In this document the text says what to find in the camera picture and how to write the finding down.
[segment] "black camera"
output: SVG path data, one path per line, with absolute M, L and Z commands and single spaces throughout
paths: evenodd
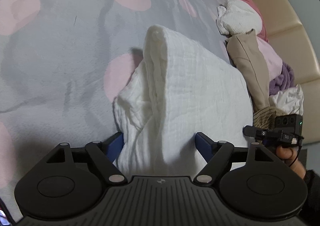
M 275 129 L 301 136 L 302 116 L 298 114 L 278 116 L 275 119 Z

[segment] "white crumpled cloth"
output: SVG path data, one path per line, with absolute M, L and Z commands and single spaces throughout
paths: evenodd
M 198 42 L 162 26 L 148 29 L 144 60 L 115 99 L 124 148 L 115 165 L 126 175 L 195 176 L 206 162 L 201 131 L 246 147 L 252 107 L 241 73 Z
M 245 34 L 252 29 L 258 35 L 262 30 L 259 14 L 242 0 L 227 0 L 218 8 L 217 27 L 221 34 Z
M 271 106 L 283 110 L 287 114 L 303 114 L 303 91 L 301 85 L 279 91 L 269 96 Z

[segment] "black gripper base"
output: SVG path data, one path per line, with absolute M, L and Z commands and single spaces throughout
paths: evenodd
M 189 177 L 136 176 L 109 188 L 90 211 L 63 221 L 23 218 L 18 226 L 303 226 L 297 217 L 258 222 L 229 210 L 212 188 Z

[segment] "cable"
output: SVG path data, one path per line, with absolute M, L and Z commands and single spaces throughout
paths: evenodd
M 14 219 L 12 218 L 9 210 L 7 209 L 7 206 L 5 206 L 4 202 L 2 201 L 2 199 L 0 198 L 0 208 L 2 209 L 2 211 L 4 212 L 5 216 L 7 217 L 8 222 L 10 222 L 10 224 L 12 226 L 16 225 L 16 222 L 14 221 Z
M 289 165 L 289 167 L 292 166 L 292 165 L 297 161 L 298 156 L 299 156 L 300 151 L 301 151 L 301 148 L 302 148 L 302 146 L 299 146 L 299 149 L 298 149 L 298 152 L 297 152 L 297 156 L 296 156 L 296 158 L 292 161 L 292 163 Z

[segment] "human hand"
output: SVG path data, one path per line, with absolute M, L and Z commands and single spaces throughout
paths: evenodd
M 282 146 L 278 146 L 276 150 L 276 154 L 279 158 L 284 159 L 284 162 L 287 165 L 290 165 L 297 156 L 297 152 L 292 148 L 283 148 Z M 304 179 L 306 175 L 306 169 L 301 164 L 301 162 L 297 159 L 292 166 L 290 166 L 291 170 L 294 171 L 298 176 Z

